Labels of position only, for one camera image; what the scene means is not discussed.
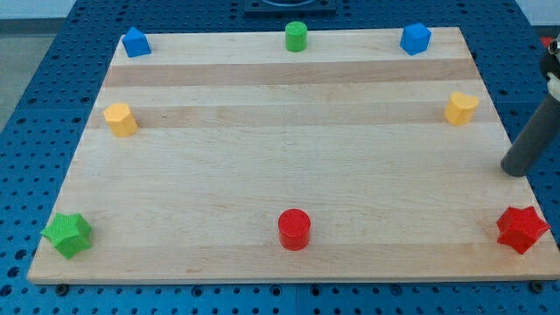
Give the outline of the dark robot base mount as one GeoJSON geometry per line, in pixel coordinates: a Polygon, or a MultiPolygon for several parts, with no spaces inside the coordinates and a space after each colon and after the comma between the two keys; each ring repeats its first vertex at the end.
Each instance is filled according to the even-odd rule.
{"type": "Polygon", "coordinates": [[[243,0],[245,15],[335,13],[337,0],[243,0]]]}

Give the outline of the robot arm end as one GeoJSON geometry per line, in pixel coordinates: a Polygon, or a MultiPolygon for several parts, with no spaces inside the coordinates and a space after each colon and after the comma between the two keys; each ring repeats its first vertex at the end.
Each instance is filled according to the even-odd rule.
{"type": "Polygon", "coordinates": [[[553,38],[547,45],[546,51],[539,64],[540,71],[547,81],[547,87],[552,97],[559,101],[559,37],[553,38]]]}

